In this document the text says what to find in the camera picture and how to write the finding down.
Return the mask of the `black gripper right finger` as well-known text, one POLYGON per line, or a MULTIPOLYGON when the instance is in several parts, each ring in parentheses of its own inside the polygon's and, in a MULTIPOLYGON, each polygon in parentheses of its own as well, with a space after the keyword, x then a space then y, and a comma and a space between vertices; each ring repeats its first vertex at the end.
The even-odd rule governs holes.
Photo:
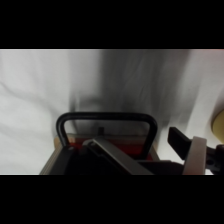
POLYGON ((194 136, 186 137, 179 129, 169 128, 167 141, 176 154, 184 161, 183 175, 204 175, 207 140, 194 136))

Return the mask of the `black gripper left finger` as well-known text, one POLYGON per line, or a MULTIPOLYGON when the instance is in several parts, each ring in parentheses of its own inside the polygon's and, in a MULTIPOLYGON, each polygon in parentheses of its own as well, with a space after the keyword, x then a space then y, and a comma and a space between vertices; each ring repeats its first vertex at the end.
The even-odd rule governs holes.
POLYGON ((107 155, 109 155, 116 163, 124 168, 131 175, 151 175, 151 172, 133 160, 127 154, 123 153, 115 145, 108 142, 103 137, 96 137, 86 140, 85 144, 94 143, 99 146, 107 155))

